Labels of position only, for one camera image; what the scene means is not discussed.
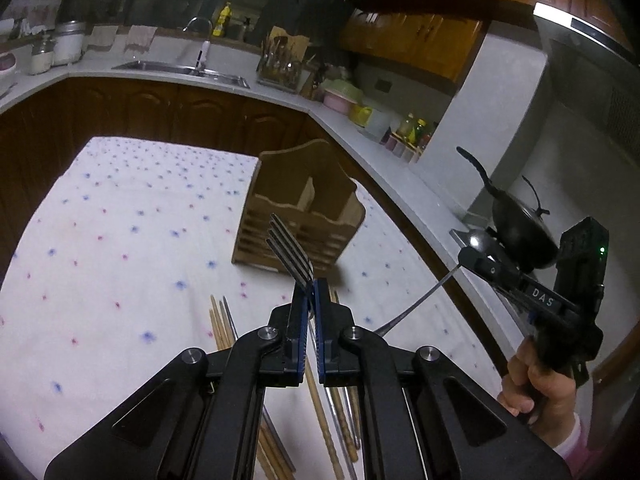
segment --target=human hand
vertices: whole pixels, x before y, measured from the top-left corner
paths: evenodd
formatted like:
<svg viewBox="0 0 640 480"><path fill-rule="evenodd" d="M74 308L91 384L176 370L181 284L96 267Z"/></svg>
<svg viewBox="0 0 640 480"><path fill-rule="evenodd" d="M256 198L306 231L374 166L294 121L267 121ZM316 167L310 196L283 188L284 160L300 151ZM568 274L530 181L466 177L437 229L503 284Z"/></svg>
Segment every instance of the human hand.
<svg viewBox="0 0 640 480"><path fill-rule="evenodd" d="M575 381L572 378L546 368L538 358L533 339L526 338L516 355L507 363L509 373L502 378L501 403L513 416L529 413L534 402L525 393L529 382L547 397L548 401L531 429L547 445L556 447L571 434L574 425Z"/></svg>

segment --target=fork tines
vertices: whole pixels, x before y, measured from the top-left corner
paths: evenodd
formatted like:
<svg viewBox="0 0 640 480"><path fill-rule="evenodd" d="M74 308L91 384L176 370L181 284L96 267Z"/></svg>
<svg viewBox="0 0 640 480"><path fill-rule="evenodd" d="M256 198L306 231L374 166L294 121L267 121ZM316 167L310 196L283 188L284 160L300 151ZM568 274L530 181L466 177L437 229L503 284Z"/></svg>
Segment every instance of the fork tines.
<svg viewBox="0 0 640 480"><path fill-rule="evenodd" d="M267 245L296 282L306 288L306 284L314 278L311 260L277 215L271 215L269 225Z"/></svg>

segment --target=pink sleeve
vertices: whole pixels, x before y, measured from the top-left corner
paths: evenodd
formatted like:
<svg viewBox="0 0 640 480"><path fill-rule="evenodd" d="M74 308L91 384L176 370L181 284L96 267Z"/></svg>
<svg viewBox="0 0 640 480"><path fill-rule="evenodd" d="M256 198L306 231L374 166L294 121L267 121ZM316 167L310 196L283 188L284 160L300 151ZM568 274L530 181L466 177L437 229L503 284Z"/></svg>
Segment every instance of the pink sleeve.
<svg viewBox="0 0 640 480"><path fill-rule="evenodd" d="M564 458L574 478L578 478L585 464L598 454L587 448L587 435L582 430L578 415L575 415L575 427L571 435L554 449Z"/></svg>

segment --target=metal screw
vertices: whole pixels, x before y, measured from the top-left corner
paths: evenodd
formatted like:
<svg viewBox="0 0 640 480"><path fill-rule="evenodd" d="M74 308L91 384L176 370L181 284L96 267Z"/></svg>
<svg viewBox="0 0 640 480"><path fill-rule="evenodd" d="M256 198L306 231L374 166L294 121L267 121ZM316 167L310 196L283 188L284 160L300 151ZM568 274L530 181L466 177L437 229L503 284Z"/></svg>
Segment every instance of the metal screw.
<svg viewBox="0 0 640 480"><path fill-rule="evenodd" d="M342 331L342 335L347 339L351 339L352 341L360 339L363 334L364 332L359 326L350 326Z"/></svg>
<svg viewBox="0 0 640 480"><path fill-rule="evenodd" d="M435 346L423 346L418 352L425 361L437 361L440 358L440 350Z"/></svg>
<svg viewBox="0 0 640 480"><path fill-rule="evenodd" d="M273 326L263 326L258 329L258 337L260 339L266 339L267 341L270 339L274 339L278 336L278 329Z"/></svg>
<svg viewBox="0 0 640 480"><path fill-rule="evenodd" d="M197 348L187 348L180 354L180 357L188 365L194 365L202 359L202 352Z"/></svg>

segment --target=white tablecloth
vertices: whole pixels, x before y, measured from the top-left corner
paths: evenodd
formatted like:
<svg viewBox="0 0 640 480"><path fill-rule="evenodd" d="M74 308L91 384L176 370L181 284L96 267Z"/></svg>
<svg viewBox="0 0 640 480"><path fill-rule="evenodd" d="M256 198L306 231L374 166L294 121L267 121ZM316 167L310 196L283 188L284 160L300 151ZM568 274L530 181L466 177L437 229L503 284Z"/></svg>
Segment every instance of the white tablecloth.
<svg viewBox="0 0 640 480"><path fill-rule="evenodd" d="M38 478L184 348L215 351L209 294L228 298L239 333L290 300L290 277L230 262L256 160L95 137L43 200L0 291L0 432ZM375 329L436 279L360 186L358 198L366 219L336 285L356 323ZM489 393L500 389L442 289L386 339L437 346ZM268 390L266 405L296 476L332 478L307 387Z"/></svg>

